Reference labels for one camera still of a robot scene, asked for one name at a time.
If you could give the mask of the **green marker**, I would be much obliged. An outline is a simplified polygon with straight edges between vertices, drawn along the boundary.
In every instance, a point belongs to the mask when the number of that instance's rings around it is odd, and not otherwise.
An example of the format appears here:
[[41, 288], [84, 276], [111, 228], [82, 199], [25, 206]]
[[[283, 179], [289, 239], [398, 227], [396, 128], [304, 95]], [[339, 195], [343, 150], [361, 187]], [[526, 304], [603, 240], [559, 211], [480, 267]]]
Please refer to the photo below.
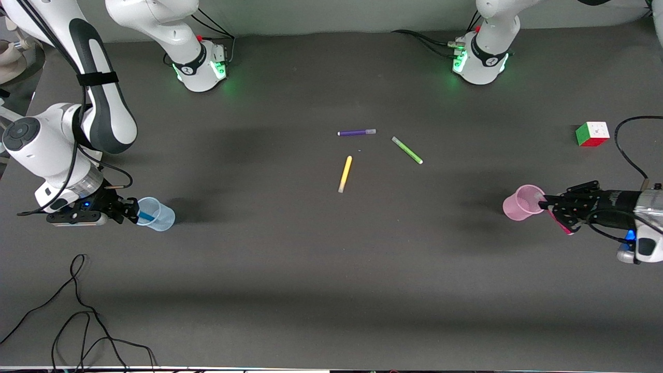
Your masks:
[[408, 147], [404, 142], [400, 141], [396, 136], [392, 137], [392, 142], [396, 144], [402, 151], [404, 151], [410, 158], [412, 158], [417, 164], [421, 165], [424, 163], [423, 159], [419, 157], [410, 147]]

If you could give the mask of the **rubik's cube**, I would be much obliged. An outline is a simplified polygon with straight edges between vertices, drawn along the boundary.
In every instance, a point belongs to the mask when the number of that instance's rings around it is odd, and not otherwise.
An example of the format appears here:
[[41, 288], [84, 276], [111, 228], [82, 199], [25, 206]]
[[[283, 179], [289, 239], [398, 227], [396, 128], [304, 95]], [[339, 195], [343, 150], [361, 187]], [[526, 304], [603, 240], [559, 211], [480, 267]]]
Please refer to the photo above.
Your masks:
[[579, 147], [598, 147], [610, 139], [609, 128], [605, 121], [586, 121], [575, 130]]

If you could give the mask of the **light blue mesh cup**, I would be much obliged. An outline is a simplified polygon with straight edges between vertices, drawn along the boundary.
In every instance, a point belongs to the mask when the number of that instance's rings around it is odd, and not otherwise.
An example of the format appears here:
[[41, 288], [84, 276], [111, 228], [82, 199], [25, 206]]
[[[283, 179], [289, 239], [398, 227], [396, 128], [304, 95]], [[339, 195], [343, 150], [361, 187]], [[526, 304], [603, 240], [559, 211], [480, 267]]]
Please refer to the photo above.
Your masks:
[[157, 232], [164, 232], [170, 229], [175, 223], [176, 215], [170, 207], [163, 205], [154, 197], [145, 197], [138, 201], [139, 211], [143, 211], [155, 217], [154, 221], [148, 222], [139, 219], [137, 226], [149, 227]]

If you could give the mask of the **pink marker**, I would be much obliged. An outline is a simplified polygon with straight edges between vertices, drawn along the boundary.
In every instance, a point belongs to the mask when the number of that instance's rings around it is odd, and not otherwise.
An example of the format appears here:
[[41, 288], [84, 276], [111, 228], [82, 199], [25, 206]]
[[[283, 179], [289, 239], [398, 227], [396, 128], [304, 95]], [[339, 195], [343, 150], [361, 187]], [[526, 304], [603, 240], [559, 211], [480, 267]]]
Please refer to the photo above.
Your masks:
[[556, 210], [552, 206], [547, 208], [547, 213], [554, 220], [554, 222], [559, 226], [562, 231], [568, 236], [575, 234], [574, 226], [577, 223], [577, 220], [573, 217], [568, 217], [563, 214], [557, 214]]

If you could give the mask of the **yellow marker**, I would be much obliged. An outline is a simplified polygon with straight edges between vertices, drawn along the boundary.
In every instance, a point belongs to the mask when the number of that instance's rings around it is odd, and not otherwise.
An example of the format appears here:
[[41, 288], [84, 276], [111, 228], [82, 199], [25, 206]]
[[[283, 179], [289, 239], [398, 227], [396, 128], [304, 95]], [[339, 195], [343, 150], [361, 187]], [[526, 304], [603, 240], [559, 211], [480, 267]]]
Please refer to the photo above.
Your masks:
[[348, 177], [350, 175], [351, 164], [353, 162], [353, 156], [347, 156], [345, 160], [345, 165], [343, 167], [342, 175], [339, 180], [338, 193], [343, 193], [345, 191], [345, 186], [347, 184]]

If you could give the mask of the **pink mesh cup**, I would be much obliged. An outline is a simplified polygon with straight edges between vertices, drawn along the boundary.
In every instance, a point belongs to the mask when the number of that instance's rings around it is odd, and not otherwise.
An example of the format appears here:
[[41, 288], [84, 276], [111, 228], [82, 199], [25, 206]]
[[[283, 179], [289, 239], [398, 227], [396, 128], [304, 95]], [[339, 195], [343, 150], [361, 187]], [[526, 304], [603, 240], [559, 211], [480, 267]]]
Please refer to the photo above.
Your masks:
[[535, 185], [523, 185], [505, 198], [502, 210], [511, 220], [523, 221], [544, 211], [539, 206], [539, 202], [545, 201], [544, 195], [545, 192]]

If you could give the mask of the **beige round object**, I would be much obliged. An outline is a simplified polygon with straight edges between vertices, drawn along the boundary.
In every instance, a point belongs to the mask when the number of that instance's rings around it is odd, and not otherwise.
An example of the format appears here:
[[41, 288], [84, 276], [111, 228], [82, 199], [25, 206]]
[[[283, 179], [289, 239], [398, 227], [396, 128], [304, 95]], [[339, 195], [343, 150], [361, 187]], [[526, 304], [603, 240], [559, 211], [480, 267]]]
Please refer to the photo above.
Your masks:
[[13, 32], [17, 41], [9, 41], [0, 38], [0, 85], [3, 85], [24, 73], [27, 60], [23, 52], [31, 49], [31, 44], [26, 40], [21, 29], [6, 16], [3, 17], [7, 30]]

